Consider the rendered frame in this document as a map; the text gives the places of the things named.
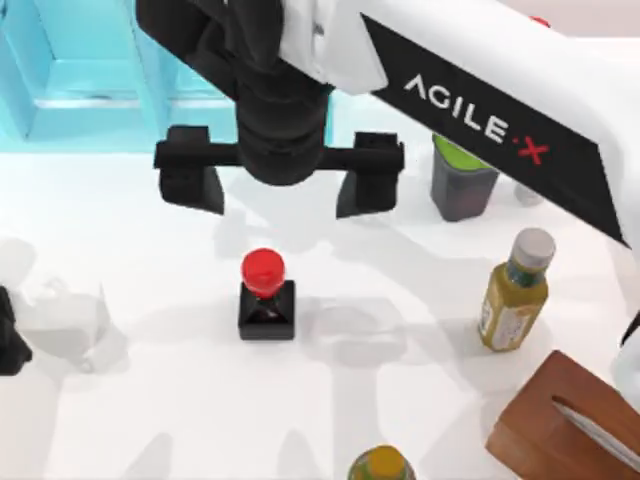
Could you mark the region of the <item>light blue rack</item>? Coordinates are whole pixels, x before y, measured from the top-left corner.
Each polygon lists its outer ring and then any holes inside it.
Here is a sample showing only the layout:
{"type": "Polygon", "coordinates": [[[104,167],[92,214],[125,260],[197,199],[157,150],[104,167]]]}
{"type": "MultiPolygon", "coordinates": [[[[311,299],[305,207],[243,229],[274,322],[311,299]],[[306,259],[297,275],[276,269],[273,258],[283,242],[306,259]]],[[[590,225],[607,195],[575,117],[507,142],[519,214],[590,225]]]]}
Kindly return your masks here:
{"type": "Polygon", "coordinates": [[[137,26],[133,0],[0,0],[0,151],[145,151],[235,137],[232,103],[137,26]]]}

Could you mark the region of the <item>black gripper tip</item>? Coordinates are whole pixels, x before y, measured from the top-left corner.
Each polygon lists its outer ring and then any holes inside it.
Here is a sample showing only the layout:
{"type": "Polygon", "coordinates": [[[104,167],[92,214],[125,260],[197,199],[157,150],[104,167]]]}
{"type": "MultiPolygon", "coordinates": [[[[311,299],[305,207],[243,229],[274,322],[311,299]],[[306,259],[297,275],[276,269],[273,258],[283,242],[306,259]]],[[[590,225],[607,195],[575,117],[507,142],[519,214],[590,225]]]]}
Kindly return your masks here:
{"type": "Polygon", "coordinates": [[[0,376],[15,376],[33,358],[33,352],[16,328],[7,289],[0,285],[0,376]]]}

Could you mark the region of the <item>black bottle with red cap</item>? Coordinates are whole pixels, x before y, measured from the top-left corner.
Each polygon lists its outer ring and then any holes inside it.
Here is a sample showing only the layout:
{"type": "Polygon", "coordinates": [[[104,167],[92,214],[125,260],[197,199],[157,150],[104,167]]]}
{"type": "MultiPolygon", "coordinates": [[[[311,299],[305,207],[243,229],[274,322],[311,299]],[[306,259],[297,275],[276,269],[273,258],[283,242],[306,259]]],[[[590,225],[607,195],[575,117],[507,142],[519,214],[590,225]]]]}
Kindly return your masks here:
{"type": "Polygon", "coordinates": [[[296,283],[271,248],[248,252],[241,263],[238,331],[244,341],[288,341],[296,331],[296,283]]]}

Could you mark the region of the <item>grey cup with green lid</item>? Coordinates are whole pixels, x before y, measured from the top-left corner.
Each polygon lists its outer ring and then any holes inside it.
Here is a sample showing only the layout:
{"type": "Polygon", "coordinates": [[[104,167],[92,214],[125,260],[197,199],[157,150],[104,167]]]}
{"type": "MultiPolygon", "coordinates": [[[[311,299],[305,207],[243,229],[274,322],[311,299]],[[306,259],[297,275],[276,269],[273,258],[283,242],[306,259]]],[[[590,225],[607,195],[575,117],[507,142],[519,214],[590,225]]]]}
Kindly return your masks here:
{"type": "Polygon", "coordinates": [[[430,195],[440,216],[459,222],[482,215],[499,172],[439,135],[432,143],[430,195]]]}

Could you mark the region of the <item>olive bottle with grey cap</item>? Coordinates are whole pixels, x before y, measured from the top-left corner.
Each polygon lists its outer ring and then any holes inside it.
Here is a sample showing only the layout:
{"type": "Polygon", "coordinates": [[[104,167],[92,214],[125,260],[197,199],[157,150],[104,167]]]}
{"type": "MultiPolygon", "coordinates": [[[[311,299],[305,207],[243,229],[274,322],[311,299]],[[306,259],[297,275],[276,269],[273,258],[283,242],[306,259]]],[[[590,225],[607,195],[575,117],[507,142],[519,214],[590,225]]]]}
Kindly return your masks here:
{"type": "Polygon", "coordinates": [[[478,333],[494,352],[518,349],[547,301],[546,273],[556,252],[554,238],[541,228],[515,237],[507,260],[491,272],[481,307],[478,333]]]}

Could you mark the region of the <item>wooden tissue box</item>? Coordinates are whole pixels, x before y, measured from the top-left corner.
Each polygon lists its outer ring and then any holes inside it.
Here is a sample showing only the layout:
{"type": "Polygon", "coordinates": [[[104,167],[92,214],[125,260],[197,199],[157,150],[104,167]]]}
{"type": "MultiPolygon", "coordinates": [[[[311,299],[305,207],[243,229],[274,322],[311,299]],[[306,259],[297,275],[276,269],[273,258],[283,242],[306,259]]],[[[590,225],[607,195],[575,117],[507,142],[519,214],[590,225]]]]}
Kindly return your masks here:
{"type": "Polygon", "coordinates": [[[485,448],[520,480],[640,480],[567,420],[564,400],[640,454],[640,414],[609,384],[555,350],[499,415],[485,448]]]}

